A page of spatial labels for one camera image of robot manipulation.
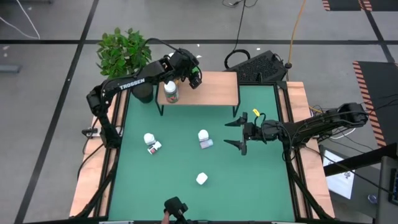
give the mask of gray floor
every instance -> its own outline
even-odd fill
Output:
[[[53,4],[24,4],[27,13],[45,40],[78,40],[93,0],[54,0]],[[300,8],[296,0],[259,0],[245,9],[241,39],[288,40]],[[140,30],[146,37],[160,39],[235,39],[241,8],[230,9],[221,0],[99,0],[87,39],[100,39],[115,27]],[[398,40],[398,12],[373,12],[386,40]],[[34,35],[29,21],[17,4],[0,4],[0,16]],[[26,39],[0,22],[0,41]],[[307,1],[297,28],[299,40],[376,40],[363,11],[326,12],[321,0]],[[231,51],[229,44],[175,45],[201,55],[202,70],[224,70],[223,61]],[[252,55],[272,50],[287,60],[288,45],[239,45]],[[49,153],[34,191],[25,222],[67,218],[76,186],[76,172],[82,160],[85,141],[80,131],[91,122],[85,95],[104,77],[95,62],[96,45],[85,45],[63,106]],[[151,45],[152,58],[171,53],[161,45]],[[55,105],[71,65],[76,45],[0,45],[0,63],[21,64],[19,74],[0,75],[0,219],[12,223],[21,204]],[[389,50],[398,58],[398,46]],[[234,55],[231,63],[244,60]],[[295,45],[290,71],[292,81],[304,82],[310,105],[324,108],[346,102],[362,102],[352,62],[386,62],[378,45]],[[370,126],[357,129],[352,139],[377,148]],[[345,138],[339,142],[362,151]],[[330,141],[324,145],[347,156],[357,152]],[[333,202],[342,220],[371,222],[369,217]]]

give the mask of black pot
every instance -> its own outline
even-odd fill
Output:
[[[138,85],[130,91],[142,103],[150,103],[154,99],[154,86],[150,83]]]

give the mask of tabletop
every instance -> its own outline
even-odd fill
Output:
[[[303,83],[301,82],[288,82],[287,83],[290,105],[292,109],[292,114],[294,121],[300,121],[302,119],[308,118],[310,112],[308,109],[307,97],[305,94]],[[282,114],[284,119],[287,120],[287,110],[285,108],[285,102],[283,97],[283,92],[280,90],[280,103],[282,105]],[[126,92],[122,93],[121,102],[126,102]],[[120,125],[123,120],[123,108],[126,106],[125,103],[119,105],[118,118],[116,119],[116,124]],[[111,118],[113,115],[113,110],[109,110],[108,116]],[[88,156],[98,145],[100,144],[100,139],[92,139],[88,142],[86,148],[86,156]],[[316,140],[312,139],[307,144],[312,149],[318,149]],[[317,202],[323,207],[323,209],[331,216],[334,216],[333,207],[331,206],[330,195],[326,183],[325,174],[323,171],[322,161],[320,156],[311,150],[302,149],[302,164],[305,173],[305,179],[307,181],[307,187],[312,195],[315,197]],[[73,199],[73,204],[71,207],[70,215],[75,215],[78,213],[89,201],[91,196],[94,194],[95,190],[98,188],[98,183],[100,181],[100,174],[104,162],[104,150],[98,152],[92,159],[88,161],[86,166],[81,171],[80,178],[76,187],[75,197]],[[300,209],[300,216],[305,217],[305,206],[303,203],[302,194],[297,188],[298,194],[298,205]],[[106,213],[106,206],[108,204],[109,188],[105,191],[101,204],[101,210],[99,215],[104,215]]]

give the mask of white wire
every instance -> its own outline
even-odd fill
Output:
[[[21,7],[22,11],[24,12],[24,14],[26,15],[27,19],[29,20],[30,24],[32,24],[33,29],[36,31],[37,37],[32,37],[30,35],[25,34],[23,31],[21,31],[20,29],[18,29],[18,27],[12,25],[11,23],[5,21],[2,17],[0,17],[0,20],[2,20],[5,24],[11,26],[12,28],[14,28],[15,30],[17,30],[18,32],[20,32],[22,35],[24,35],[27,38],[31,38],[31,39],[39,39],[40,40],[40,34],[39,32],[37,32],[37,29],[35,27],[35,25],[33,25],[33,22],[31,21],[30,17],[27,15],[27,13],[25,12],[24,8],[22,7],[21,3],[19,2],[19,0],[16,0],[19,4],[19,6]]]
[[[352,129],[349,133],[347,133],[347,134],[344,134],[344,133],[341,133],[342,134],[342,136],[338,136],[338,137],[330,137],[331,139],[341,139],[341,138],[343,138],[343,137],[345,137],[345,136],[347,136],[347,135],[349,135],[349,134],[351,134],[351,133],[353,133],[355,131],[355,128],[354,129]]]

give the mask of green table surface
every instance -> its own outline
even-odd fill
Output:
[[[286,166],[279,141],[248,142],[242,156],[224,139],[241,140],[242,128],[224,126],[243,111],[249,121],[258,109],[278,120],[273,86],[241,86],[241,105],[165,106],[130,97],[109,220],[161,220],[164,202],[174,196],[188,205],[185,217],[213,221],[294,221]],[[214,145],[201,149],[198,132],[209,132]],[[151,155],[145,133],[162,147]],[[204,172],[208,180],[199,185]]]

